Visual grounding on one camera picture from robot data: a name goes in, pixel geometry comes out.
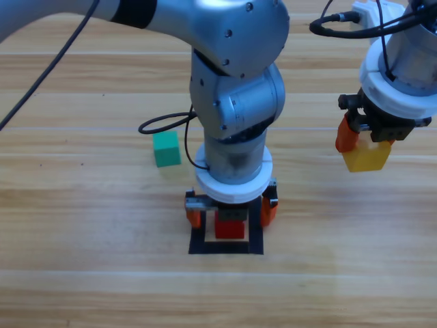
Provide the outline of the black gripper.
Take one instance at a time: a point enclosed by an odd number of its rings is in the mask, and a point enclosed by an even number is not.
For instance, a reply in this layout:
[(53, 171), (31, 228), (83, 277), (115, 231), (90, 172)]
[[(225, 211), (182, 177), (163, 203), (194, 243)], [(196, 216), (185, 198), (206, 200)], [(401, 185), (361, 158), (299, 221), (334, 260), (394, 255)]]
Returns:
[(346, 110), (338, 129), (335, 147), (338, 152), (352, 151), (361, 131), (370, 131), (373, 142), (402, 141), (415, 128), (429, 126), (432, 117), (406, 119), (389, 114), (364, 94), (341, 94), (339, 108)]
[[(269, 226), (276, 217), (278, 205), (277, 186), (269, 185), (262, 194), (260, 224), (263, 228)], [(248, 203), (228, 204), (214, 200), (206, 194), (197, 195), (194, 190), (188, 190), (185, 193), (185, 211), (192, 229), (199, 229), (201, 212), (217, 212), (220, 221), (245, 221)]]

